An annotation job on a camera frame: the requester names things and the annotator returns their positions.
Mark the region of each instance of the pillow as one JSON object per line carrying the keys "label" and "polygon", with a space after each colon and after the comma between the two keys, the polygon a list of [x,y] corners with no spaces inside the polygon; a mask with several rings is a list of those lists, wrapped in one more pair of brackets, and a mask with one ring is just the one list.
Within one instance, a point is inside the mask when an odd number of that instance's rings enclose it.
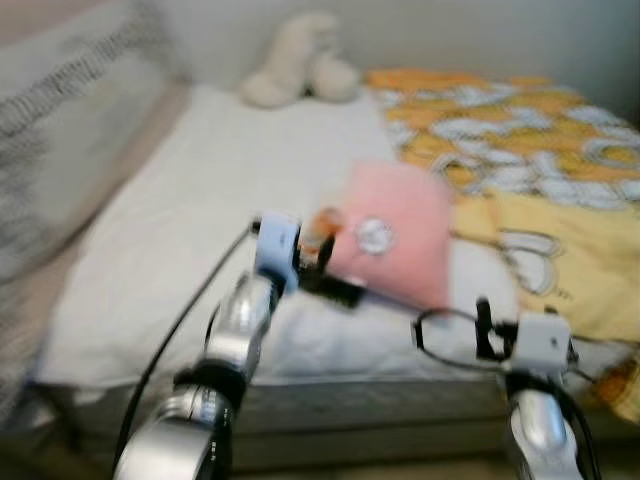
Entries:
{"label": "pillow", "polygon": [[0,5],[0,282],[50,259],[132,170],[123,152],[177,79],[162,21],[148,0]]}
{"label": "pillow", "polygon": [[449,193],[412,165],[356,167],[327,273],[418,308],[448,305]]}

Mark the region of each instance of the yellow blanket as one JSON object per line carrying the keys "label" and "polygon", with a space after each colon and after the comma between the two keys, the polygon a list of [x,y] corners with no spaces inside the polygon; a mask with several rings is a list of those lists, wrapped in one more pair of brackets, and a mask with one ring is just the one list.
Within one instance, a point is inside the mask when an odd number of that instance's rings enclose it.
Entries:
{"label": "yellow blanket", "polygon": [[[401,158],[456,192],[455,233],[498,248],[523,308],[553,305],[575,334],[640,341],[640,134],[541,78],[375,71]],[[640,358],[596,386],[640,421]]]}

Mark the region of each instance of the white plush toy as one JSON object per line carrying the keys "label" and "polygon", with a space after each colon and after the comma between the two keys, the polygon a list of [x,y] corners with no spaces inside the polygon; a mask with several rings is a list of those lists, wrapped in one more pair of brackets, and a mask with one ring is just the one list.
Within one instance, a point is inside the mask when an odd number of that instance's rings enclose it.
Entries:
{"label": "white plush toy", "polygon": [[331,102],[358,94],[360,74],[340,54],[338,21],[308,13],[286,22],[276,33],[263,67],[242,85],[245,102],[263,108],[293,103],[307,90]]}

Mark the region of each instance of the white wall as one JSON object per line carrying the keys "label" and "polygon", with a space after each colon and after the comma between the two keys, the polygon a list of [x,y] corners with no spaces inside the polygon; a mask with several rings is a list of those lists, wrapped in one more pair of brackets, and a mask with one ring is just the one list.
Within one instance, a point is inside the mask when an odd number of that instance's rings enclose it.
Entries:
{"label": "white wall", "polygon": [[157,0],[196,80],[233,88],[292,13],[343,21],[362,68],[420,66],[492,78],[547,75],[637,121],[640,0]]}

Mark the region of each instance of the floor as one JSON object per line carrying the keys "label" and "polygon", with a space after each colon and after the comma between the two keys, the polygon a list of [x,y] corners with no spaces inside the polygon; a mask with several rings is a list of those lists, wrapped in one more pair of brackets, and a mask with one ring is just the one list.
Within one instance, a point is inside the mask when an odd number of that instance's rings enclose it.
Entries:
{"label": "floor", "polygon": [[[600,449],[604,480],[640,478],[640,442]],[[373,465],[237,476],[237,480],[514,480],[513,468],[500,455],[419,463]]]}

